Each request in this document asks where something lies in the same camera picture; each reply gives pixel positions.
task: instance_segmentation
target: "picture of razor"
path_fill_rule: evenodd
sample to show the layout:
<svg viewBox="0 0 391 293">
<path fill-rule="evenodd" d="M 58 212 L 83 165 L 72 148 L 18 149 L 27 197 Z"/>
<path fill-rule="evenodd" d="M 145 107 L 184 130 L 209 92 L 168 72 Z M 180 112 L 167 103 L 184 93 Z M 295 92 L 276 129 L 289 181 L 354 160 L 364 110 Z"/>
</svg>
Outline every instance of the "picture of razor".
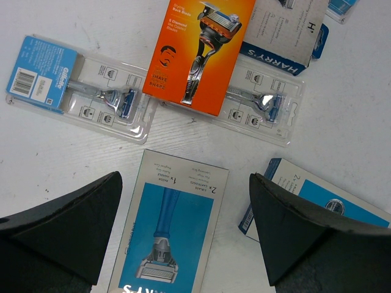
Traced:
<svg viewBox="0 0 391 293">
<path fill-rule="evenodd" d="M 257 114 L 265 117 L 266 121 L 278 123 L 277 117 L 283 103 L 283 96 L 281 94 L 261 93 L 256 95 L 236 87 L 229 87 L 226 97 L 238 100 L 241 104 L 253 108 Z"/>
<path fill-rule="evenodd" d="M 120 90 L 101 90 L 78 81 L 69 81 L 67 88 L 83 95 L 102 99 L 122 119 L 129 119 L 133 108 L 133 100 L 137 95 L 137 91 L 132 89 L 126 92 Z"/>
<path fill-rule="evenodd" d="M 185 96 L 181 101 L 189 106 L 192 104 L 209 58 L 215 55 L 223 44 L 229 43 L 242 26 L 238 15 L 227 16 L 210 3 L 202 2 L 202 4 L 205 8 L 197 18 L 201 27 L 198 53 L 191 65 Z M 210 48 L 210 51 L 204 56 L 205 45 Z"/>
<path fill-rule="evenodd" d="M 293 9 L 294 0 L 279 0 L 282 7 Z"/>
<path fill-rule="evenodd" d="M 178 275 L 178 264 L 171 255 L 170 226 L 180 191 L 164 188 L 163 199 L 152 252 L 142 260 L 136 278 L 174 283 Z"/>
</svg>

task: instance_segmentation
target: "orange razor box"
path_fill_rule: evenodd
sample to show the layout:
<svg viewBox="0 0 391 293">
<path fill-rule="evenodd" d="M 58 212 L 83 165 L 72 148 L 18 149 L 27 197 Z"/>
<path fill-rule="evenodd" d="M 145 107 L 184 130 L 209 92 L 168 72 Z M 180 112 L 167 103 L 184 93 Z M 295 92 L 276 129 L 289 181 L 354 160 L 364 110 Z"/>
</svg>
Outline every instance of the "orange razor box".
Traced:
<svg viewBox="0 0 391 293">
<path fill-rule="evenodd" d="M 171 0 L 143 92 L 218 116 L 255 0 Z"/>
</svg>

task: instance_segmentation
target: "product packaging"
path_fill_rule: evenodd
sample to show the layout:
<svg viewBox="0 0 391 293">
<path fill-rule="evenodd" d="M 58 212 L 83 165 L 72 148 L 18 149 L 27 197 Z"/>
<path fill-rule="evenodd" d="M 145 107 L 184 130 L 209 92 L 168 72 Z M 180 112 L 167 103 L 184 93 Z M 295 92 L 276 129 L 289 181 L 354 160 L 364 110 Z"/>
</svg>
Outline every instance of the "product packaging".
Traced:
<svg viewBox="0 0 391 293">
<path fill-rule="evenodd" d="M 157 101 L 141 92 L 146 73 L 79 48 L 27 36 L 7 86 L 6 101 L 144 143 L 157 107 Z"/>
<path fill-rule="evenodd" d="M 254 3 L 171 0 L 143 92 L 218 116 Z"/>
<path fill-rule="evenodd" d="M 344 24 L 358 2 L 359 0 L 330 0 L 327 15 Z"/>
<path fill-rule="evenodd" d="M 287 147 L 291 143 L 304 89 L 304 82 L 246 56 L 239 56 L 218 117 L 190 111 L 173 103 L 161 104 L 233 131 Z M 261 105 L 259 98 L 266 104 Z"/>
<path fill-rule="evenodd" d="M 337 214 L 364 223 L 391 227 L 391 215 L 347 193 L 327 181 L 284 159 L 272 159 L 265 177 L 312 203 Z M 239 229 L 249 238 L 259 241 L 254 215 L 249 206 Z"/>
<path fill-rule="evenodd" d="M 229 171 L 145 150 L 109 293 L 199 293 Z"/>
<path fill-rule="evenodd" d="M 329 0 L 258 0 L 240 53 L 289 74 L 310 63 Z"/>
</svg>

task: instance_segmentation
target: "barcode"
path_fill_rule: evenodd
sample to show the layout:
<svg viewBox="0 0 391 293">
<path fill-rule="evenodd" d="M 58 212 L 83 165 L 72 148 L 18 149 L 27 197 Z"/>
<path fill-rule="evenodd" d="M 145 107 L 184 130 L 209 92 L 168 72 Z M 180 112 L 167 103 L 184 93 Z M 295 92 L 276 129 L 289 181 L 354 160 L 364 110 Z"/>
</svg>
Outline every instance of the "barcode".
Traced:
<svg viewBox="0 0 391 293">
<path fill-rule="evenodd" d="M 250 226 L 250 223 L 254 217 L 254 213 L 252 212 L 252 209 L 249 211 L 249 214 L 246 217 L 246 220 L 243 223 L 243 229 L 247 230 Z"/>
<path fill-rule="evenodd" d="M 29 98 L 36 77 L 36 73 L 18 68 L 10 92 Z"/>
<path fill-rule="evenodd" d="M 38 90 L 37 90 L 37 96 L 41 95 L 42 94 L 42 91 L 43 91 L 43 87 L 45 86 L 45 80 L 44 79 L 41 79 L 40 82 L 39 82 L 39 86 L 38 86 Z"/>
</svg>

